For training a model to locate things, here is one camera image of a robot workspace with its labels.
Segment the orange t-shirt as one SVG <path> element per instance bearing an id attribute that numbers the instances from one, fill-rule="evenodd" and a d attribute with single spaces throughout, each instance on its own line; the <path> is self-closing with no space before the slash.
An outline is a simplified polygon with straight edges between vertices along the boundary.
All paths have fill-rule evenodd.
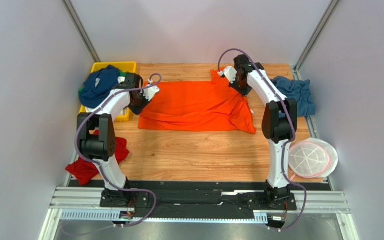
<path id="1" fill-rule="evenodd" d="M 158 84 L 159 93 L 139 115 L 138 128 L 158 131 L 243 131 L 254 135 L 247 97 L 211 70 L 211 80 Z"/>

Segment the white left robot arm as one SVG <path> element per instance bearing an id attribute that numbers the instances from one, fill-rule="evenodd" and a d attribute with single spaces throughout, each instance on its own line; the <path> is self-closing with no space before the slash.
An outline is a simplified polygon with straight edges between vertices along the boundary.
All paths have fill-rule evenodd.
<path id="1" fill-rule="evenodd" d="M 78 156 L 93 164 L 104 180 L 102 207 L 127 207 L 133 199 L 130 182 L 115 156 L 114 121 L 125 108 L 139 115 L 159 91 L 151 78 L 144 81 L 136 73 L 105 77 L 93 72 L 84 84 L 82 95 L 98 95 L 99 101 L 91 106 L 91 112 L 78 114 L 74 147 Z"/>

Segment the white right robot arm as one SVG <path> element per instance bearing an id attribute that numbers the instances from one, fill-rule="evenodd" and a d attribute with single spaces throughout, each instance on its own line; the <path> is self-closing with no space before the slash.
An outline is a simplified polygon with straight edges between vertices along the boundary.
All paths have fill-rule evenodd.
<path id="1" fill-rule="evenodd" d="M 269 143 L 270 166 L 261 200 L 269 209 L 280 208 L 291 195 L 288 154 L 297 131 L 298 103 L 281 93 L 264 67 L 245 54 L 235 57 L 234 66 L 223 73 L 231 88 L 243 96 L 254 90 L 265 105 L 261 129 Z"/>

